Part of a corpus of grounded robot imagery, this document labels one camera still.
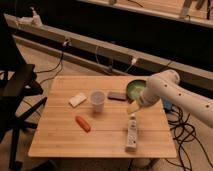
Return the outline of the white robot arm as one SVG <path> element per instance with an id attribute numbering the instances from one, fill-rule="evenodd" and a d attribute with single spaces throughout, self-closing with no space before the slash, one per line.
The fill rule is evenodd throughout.
<path id="1" fill-rule="evenodd" d="M 149 107 L 160 99 L 183 108 L 213 129 L 213 100 L 179 86 L 180 76 L 175 70 L 166 70 L 149 76 L 139 99 L 130 104 L 127 113 Z"/>

